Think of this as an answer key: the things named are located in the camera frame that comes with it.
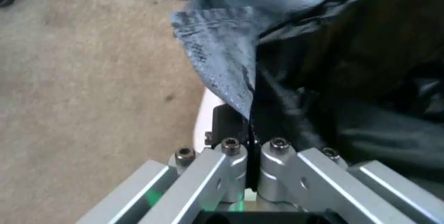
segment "screw head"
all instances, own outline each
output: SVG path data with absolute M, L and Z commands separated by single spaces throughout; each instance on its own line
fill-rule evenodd
M 236 138 L 228 137 L 220 143 L 220 149 L 227 156 L 237 155 L 241 152 L 241 144 Z
M 205 132 L 205 145 L 213 144 L 213 133 L 211 131 Z
M 330 158 L 331 160 L 333 160 L 334 162 L 336 162 L 340 158 L 339 153 L 335 149 L 332 149 L 332 148 L 328 148 L 328 147 L 322 148 L 322 153 L 324 155 L 326 155 L 328 158 Z
M 282 137 L 275 137 L 270 140 L 271 150 L 279 154 L 286 152 L 289 149 L 289 147 L 290 143 Z
M 186 167 L 194 161 L 196 153 L 192 147 L 184 146 L 176 150 L 174 157 L 178 165 Z

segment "dark fabric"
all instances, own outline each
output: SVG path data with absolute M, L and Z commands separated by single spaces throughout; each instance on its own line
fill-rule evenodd
M 283 136 L 444 181 L 442 5 L 190 0 L 172 21 L 203 82 L 260 142 Z

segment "beige carpet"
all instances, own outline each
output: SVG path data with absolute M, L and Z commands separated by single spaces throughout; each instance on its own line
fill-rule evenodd
M 181 0 L 0 9 L 0 222 L 73 223 L 147 159 L 191 144 L 203 85 Z

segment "green light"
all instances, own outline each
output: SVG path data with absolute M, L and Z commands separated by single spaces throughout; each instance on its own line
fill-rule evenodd
M 147 198 L 147 202 L 150 205 L 150 207 L 154 206 L 158 200 L 162 197 L 161 192 L 157 192 L 154 190 L 150 190 L 145 194 L 145 197 Z
M 229 212 L 242 212 L 244 211 L 244 201 L 239 201 L 235 204 L 232 204 L 229 208 L 228 208 Z

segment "carpet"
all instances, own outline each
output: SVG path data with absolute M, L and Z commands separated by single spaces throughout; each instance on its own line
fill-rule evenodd
M 148 159 L 192 144 L 203 85 L 182 0 L 0 9 L 0 222 L 73 223 Z

